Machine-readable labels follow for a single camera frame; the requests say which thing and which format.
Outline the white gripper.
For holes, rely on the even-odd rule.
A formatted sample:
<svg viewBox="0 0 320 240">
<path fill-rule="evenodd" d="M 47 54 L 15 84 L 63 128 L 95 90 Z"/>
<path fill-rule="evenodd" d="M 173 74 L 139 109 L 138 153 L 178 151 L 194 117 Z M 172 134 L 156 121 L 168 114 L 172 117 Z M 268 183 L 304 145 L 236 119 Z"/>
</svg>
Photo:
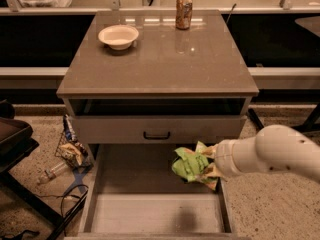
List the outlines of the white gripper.
<svg viewBox="0 0 320 240">
<path fill-rule="evenodd" d="M 204 148 L 201 154 L 209 158 L 215 157 L 217 167 L 211 165 L 204 170 L 204 177 L 207 181 L 258 171 L 254 137 L 223 140 L 218 145 Z"/>
</svg>

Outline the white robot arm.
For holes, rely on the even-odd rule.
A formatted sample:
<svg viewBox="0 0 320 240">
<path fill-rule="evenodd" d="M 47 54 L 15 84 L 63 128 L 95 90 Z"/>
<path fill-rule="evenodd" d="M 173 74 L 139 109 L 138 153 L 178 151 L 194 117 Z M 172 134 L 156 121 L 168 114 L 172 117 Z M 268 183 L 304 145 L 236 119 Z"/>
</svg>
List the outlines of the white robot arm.
<svg viewBox="0 0 320 240">
<path fill-rule="evenodd" d="M 283 125 L 267 126 L 254 137 L 223 140 L 201 153 L 214 160 L 217 176 L 292 173 L 320 182 L 320 146 Z"/>
</svg>

